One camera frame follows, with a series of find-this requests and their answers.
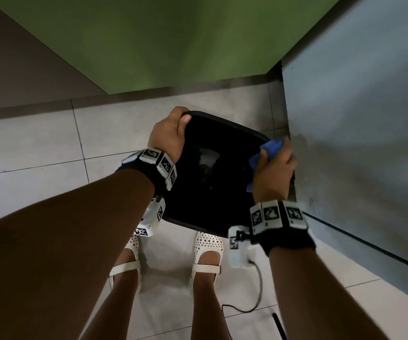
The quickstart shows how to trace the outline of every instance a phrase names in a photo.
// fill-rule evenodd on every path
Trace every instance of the person's left hand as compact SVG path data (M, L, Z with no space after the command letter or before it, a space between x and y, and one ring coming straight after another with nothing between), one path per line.
M167 153L174 164L179 160L184 148L185 126L190 121L191 116L182 116L182 114L187 111L189 109L182 106L173 108L167 118L154 125L147 143L149 147Z

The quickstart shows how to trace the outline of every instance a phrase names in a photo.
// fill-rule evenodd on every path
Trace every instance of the white shoe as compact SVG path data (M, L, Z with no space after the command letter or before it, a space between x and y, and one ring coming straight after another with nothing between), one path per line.
M202 232L198 232L195 240L195 264L191 270L191 277L188 283L188 291L191 297L193 297L193 283L195 282L196 272L204 273L215 273L215 280L217 279L217 274L221 273L221 259L223 258L223 240L221 237L210 235ZM218 266L215 265L200 265L198 264L200 257L203 253L207 251L216 251L219 254L220 260L218 261Z
M140 265L140 261L138 259L138 248L139 248L139 246L140 246L140 242L138 240L138 235L133 234L132 237L130 238L130 240L128 241L127 245L125 246L125 248L131 249L133 251L133 253L135 254L135 261L132 261L130 263L117 265L117 266L113 267L113 269L110 272L110 277L109 277L111 289L113 289L113 284L114 284L113 276L115 276L116 274L120 274L122 272L126 272L126 271L138 270L138 288L137 288L137 291L135 293L135 296L137 296L140 293L140 290L141 290L141 270L140 270L141 265Z

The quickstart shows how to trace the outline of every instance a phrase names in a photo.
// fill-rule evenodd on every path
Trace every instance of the cord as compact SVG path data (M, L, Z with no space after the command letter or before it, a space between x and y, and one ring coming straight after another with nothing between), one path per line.
M229 307L231 307L231 308L234 308L235 310L241 312L242 314L248 314L248 313L253 312L254 310L256 310L257 307L259 306L259 304L261 303L261 299L262 299L262 286L263 286L263 284L262 284L262 274L261 274L261 270L259 269L259 266L257 265L257 263L255 263L254 261L248 260L248 262L256 267L256 269L257 269L257 271L258 271L258 274L259 274L259 297L258 297L258 301L256 302L256 305L254 305L254 307L251 308L250 310L242 310L242 309L239 309L239 308L237 308L236 306L233 306L233 305L231 305L231 304L222 304L222 305L221 305L221 312L223 313L223 316L224 316L224 311L223 311L223 307L224 307L224 306L229 306ZM226 329L228 330L229 336L231 337L231 333L229 332L229 329L228 329L228 325L227 325L227 324L226 324Z

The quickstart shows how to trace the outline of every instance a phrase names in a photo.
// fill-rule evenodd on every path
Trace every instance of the hand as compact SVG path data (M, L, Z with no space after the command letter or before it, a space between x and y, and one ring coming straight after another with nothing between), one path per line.
M150 133L147 145L159 149L168 154L176 164L182 155L185 143L185 126L190 121L190 115L182 114L189 111L188 108L176 106L167 118L159 121Z
M288 138L284 139L283 147L270 162L265 149L261 150L253 178L253 199L256 204L287 199L292 174L297 167L297 160L292 152L292 144Z

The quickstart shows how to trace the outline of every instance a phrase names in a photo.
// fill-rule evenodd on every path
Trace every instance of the brown cabinet side panel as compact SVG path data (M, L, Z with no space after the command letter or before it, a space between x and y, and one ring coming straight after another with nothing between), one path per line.
M0 10L0 108L105 94Z

